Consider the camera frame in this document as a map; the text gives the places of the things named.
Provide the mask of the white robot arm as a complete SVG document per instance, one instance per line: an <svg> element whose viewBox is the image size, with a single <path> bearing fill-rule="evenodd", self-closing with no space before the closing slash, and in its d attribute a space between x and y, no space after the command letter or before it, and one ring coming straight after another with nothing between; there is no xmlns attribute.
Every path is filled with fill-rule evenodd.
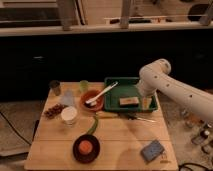
<svg viewBox="0 0 213 171"><path fill-rule="evenodd" d="M140 94L147 97L159 90L187 111L213 124L213 95L175 80L169 76L170 72L171 64L166 59L158 59L143 66L137 84Z"/></svg>

